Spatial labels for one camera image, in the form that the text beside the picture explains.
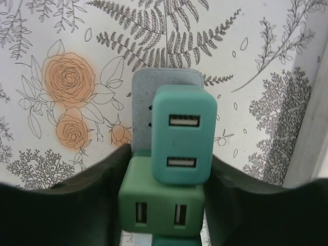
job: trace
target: rose drawing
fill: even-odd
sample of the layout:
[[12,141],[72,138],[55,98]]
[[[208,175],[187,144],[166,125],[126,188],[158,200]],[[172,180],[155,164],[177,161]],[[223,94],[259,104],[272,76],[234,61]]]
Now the rose drawing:
[[75,53],[54,55],[45,60],[43,88],[54,101],[80,108],[94,97],[95,74]]
[[111,126],[111,130],[109,131],[111,143],[118,147],[121,147],[123,144],[130,144],[132,136],[129,129],[121,125],[119,115],[117,115],[117,121]]
[[88,141],[88,128],[78,108],[69,108],[63,114],[56,127],[56,134],[61,144],[76,150]]

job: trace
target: usb charger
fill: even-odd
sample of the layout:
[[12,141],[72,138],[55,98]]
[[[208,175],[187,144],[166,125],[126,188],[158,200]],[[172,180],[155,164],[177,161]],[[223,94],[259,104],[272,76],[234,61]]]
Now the usb charger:
[[157,182],[150,152],[135,153],[118,193],[123,230],[162,236],[197,236],[202,228],[202,185],[169,186]]
[[169,185],[210,177],[216,99],[200,86],[162,85],[152,108],[152,173]]

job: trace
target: usb port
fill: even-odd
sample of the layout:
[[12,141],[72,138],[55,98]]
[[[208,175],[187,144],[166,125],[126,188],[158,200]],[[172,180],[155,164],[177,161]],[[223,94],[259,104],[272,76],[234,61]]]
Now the usb port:
[[135,204],[135,214],[137,223],[147,223],[147,203],[136,202]]
[[184,158],[184,157],[168,157],[167,166],[168,167],[186,167],[195,168],[196,158]]
[[200,116],[170,114],[169,125],[176,127],[199,127]]
[[186,225],[187,205],[176,205],[174,224],[179,226]]

